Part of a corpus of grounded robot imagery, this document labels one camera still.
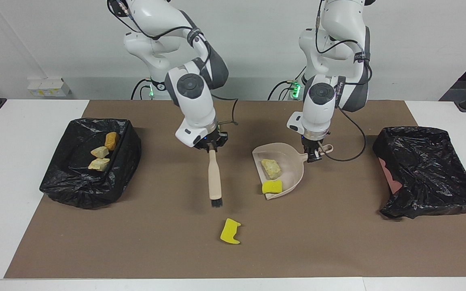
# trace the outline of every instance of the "gray joint cap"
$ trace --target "gray joint cap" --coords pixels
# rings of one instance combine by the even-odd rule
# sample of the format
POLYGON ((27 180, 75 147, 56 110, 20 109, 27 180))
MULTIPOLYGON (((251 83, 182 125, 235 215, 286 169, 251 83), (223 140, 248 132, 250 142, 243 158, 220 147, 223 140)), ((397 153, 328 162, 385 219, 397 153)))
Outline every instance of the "gray joint cap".
POLYGON ((318 83, 310 88, 309 96, 315 104, 325 105, 335 97, 335 91, 327 83, 318 83))
POLYGON ((177 81, 177 91, 190 99, 198 98, 203 89, 204 81, 198 74, 185 74, 177 81))

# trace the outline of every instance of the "green light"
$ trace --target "green light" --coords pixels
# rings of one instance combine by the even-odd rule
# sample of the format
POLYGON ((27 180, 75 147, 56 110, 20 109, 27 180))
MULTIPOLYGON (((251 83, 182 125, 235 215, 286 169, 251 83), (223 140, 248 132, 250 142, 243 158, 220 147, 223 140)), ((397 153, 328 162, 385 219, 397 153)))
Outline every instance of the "green light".
POLYGON ((298 82, 292 82, 292 93, 290 94, 292 99, 299 99, 299 92, 301 91, 301 85, 298 82))

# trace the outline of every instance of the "white table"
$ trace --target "white table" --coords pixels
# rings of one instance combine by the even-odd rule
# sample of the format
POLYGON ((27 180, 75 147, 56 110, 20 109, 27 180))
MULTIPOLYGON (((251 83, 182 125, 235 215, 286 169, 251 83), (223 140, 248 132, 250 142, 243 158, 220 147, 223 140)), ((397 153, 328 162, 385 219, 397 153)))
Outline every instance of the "white table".
MULTIPOLYGON (((82 116, 87 103, 9 100, 0 109, 0 290, 466 290, 466 278, 4 280, 3 276, 41 200, 42 193, 38 187, 59 139, 67 123, 82 116)), ((409 101, 407 105, 418 125, 449 132, 466 168, 466 114, 459 112, 453 103, 409 101)))

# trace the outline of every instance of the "white power adapter box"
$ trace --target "white power adapter box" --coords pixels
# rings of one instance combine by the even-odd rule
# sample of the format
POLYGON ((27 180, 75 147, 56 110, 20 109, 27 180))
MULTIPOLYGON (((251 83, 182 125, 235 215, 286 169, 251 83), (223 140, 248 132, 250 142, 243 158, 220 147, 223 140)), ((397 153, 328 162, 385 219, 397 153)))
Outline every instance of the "white power adapter box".
POLYGON ((66 97, 70 87, 62 78, 31 80, 28 91, 35 97, 66 97))

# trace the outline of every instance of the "black trash bag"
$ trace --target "black trash bag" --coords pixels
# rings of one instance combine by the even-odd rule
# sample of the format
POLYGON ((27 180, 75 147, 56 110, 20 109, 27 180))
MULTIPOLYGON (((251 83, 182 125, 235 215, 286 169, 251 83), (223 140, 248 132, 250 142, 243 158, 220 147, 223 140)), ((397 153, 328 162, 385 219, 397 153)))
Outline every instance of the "black trash bag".
POLYGON ((373 151, 385 162, 393 183, 402 185, 381 209, 383 215, 414 219, 466 213, 466 172, 447 131, 387 127, 373 151))
POLYGON ((130 121, 80 118, 71 121, 42 179, 40 190, 53 201, 95 209, 118 200, 138 167, 141 140, 130 121), (89 170, 91 151, 105 144, 106 135, 119 135, 105 172, 89 170))

